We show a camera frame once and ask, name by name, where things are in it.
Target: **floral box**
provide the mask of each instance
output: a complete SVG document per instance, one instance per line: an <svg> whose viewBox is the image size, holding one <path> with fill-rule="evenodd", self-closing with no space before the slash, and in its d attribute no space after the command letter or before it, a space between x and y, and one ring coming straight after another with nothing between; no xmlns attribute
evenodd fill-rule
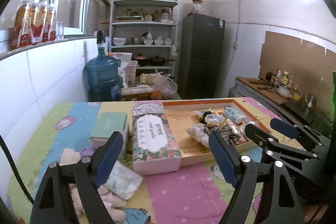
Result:
<svg viewBox="0 0 336 224"><path fill-rule="evenodd" d="M142 176L177 171L182 161L163 107L157 105L133 116L133 169Z"/></svg>

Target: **water jug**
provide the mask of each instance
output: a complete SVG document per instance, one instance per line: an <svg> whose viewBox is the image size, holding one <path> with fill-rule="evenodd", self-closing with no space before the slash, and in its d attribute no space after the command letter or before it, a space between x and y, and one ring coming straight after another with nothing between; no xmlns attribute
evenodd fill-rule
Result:
<svg viewBox="0 0 336 224"><path fill-rule="evenodd" d="M105 55L105 32L97 32L98 56L85 65L90 102L120 100L118 66L120 60Z"/></svg>

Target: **plate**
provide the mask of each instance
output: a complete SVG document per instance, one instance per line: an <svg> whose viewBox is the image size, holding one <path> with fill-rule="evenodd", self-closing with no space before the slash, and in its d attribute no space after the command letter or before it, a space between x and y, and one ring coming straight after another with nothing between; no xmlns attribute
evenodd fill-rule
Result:
<svg viewBox="0 0 336 224"><path fill-rule="evenodd" d="M284 97L286 99L292 99L293 98L293 95L285 95L285 94L282 94L280 91L279 91L279 88L277 88L277 93L281 96L281 97Z"/></svg>

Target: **gray refrigerator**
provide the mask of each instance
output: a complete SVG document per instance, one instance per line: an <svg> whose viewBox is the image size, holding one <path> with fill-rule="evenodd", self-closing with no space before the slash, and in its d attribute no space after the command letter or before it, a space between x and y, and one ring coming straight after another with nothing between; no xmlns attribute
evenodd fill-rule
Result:
<svg viewBox="0 0 336 224"><path fill-rule="evenodd" d="M183 19L178 93L182 99L213 98L223 52L225 21L194 14Z"/></svg>

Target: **cutting board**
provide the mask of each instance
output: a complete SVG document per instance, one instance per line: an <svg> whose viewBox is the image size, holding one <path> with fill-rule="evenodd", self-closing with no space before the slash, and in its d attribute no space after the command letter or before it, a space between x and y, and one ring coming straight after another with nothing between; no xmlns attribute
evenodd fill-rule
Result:
<svg viewBox="0 0 336 224"><path fill-rule="evenodd" d="M244 85L247 85L249 88L252 88L257 93L266 97L268 100L272 101L273 103L275 103L278 106L281 106L284 102L288 101L288 99L285 99L285 98L281 97L280 95L278 95L277 92L268 92L267 90L259 90L258 89L259 86L265 86L265 85L250 84L249 83L250 79L257 80L257 79L254 79L254 78L244 78L244 77L240 77L240 76L236 77L236 80L243 83Z"/></svg>

